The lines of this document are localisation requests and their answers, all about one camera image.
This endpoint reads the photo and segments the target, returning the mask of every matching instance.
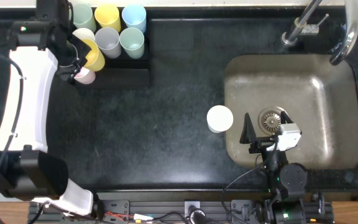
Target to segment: faucet spout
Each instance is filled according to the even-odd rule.
[[[345,0],[346,35],[338,52],[329,59],[331,65],[338,65],[353,49],[358,36],[358,0]]]

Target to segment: wooden surface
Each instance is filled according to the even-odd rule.
[[[27,223],[27,202],[0,202],[0,217],[6,224]],[[358,224],[358,202],[333,202],[335,224]]]

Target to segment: chrome faucet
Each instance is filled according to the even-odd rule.
[[[316,10],[322,0],[312,0],[306,7],[302,15],[295,19],[294,26],[289,32],[282,35],[282,41],[285,45],[294,45],[297,37],[301,34],[303,28],[307,26],[308,19]],[[358,36],[358,0],[345,0],[346,8],[346,35],[338,52],[335,52],[329,59],[332,65],[341,63],[349,55]]]

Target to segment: sink basin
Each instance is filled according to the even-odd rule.
[[[347,169],[358,164],[358,100],[352,68],[329,63],[330,55],[243,55],[225,70],[225,105],[234,122],[226,148],[240,166],[253,167],[256,154],[240,144],[244,115],[257,136],[277,130],[285,110],[302,130],[289,162],[309,169]]]

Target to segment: drain strainer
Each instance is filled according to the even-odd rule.
[[[266,108],[259,114],[259,127],[268,135],[272,135],[278,131],[281,125],[281,112],[283,108],[277,106]]]

